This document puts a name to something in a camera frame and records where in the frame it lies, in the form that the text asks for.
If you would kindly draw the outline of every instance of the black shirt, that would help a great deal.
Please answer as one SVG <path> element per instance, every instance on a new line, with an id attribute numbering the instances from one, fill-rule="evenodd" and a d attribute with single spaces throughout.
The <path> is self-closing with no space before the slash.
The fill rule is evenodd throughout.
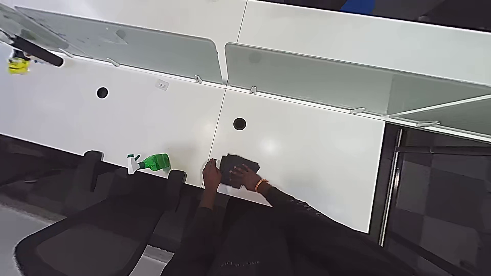
<path id="1" fill-rule="evenodd" d="M 162 276 L 409 276 L 411 268 L 361 233 L 271 188 L 273 208 L 242 215 L 223 236 L 200 207 Z"/>

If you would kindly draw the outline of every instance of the green spray bottle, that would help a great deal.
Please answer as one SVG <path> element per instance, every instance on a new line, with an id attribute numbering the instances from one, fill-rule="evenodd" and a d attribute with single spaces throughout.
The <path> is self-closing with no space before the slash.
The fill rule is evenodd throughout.
<path id="1" fill-rule="evenodd" d="M 133 154 L 128 154 L 128 174 L 134 174 L 135 171 L 144 168 L 150 168 L 153 171 L 166 169 L 170 167 L 169 156 L 166 153 L 154 154 L 145 158 L 142 162 L 136 162 L 140 155 L 134 157 Z"/>

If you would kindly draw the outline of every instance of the power outlet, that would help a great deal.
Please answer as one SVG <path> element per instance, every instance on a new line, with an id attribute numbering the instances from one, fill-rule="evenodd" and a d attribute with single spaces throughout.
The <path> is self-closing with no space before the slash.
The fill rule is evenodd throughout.
<path id="1" fill-rule="evenodd" d="M 167 91 L 167 88 L 169 88 L 169 83 L 163 80 L 157 80 L 155 87 L 162 89 L 163 91 Z"/>

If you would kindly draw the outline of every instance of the black sleeve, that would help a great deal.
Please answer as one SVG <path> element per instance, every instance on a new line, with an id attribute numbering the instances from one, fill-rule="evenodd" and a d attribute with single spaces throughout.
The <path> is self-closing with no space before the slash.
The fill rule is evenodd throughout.
<path id="1" fill-rule="evenodd" d="M 165 266 L 161 276 L 204 276 L 214 258 L 213 211 L 199 207 L 181 246 Z"/>
<path id="2" fill-rule="evenodd" d="M 412 275 L 413 269 L 360 232 L 333 221 L 307 203 L 271 187 L 266 200 L 295 249 L 334 272 Z"/>

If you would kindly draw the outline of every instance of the hand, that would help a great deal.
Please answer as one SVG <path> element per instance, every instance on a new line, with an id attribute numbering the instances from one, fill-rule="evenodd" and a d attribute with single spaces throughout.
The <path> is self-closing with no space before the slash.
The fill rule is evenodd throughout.
<path id="1" fill-rule="evenodd" d="M 230 171 L 230 181 L 244 185 L 249 191 L 256 191 L 256 185 L 261 180 L 261 176 L 257 175 L 247 167 L 247 165 L 242 164 L 242 166 L 244 169 L 235 166 L 234 169 Z"/>
<path id="2" fill-rule="evenodd" d="M 221 181 L 221 172 L 217 168 L 217 160 L 211 158 L 203 169 L 203 181 L 205 190 L 217 191 Z"/>

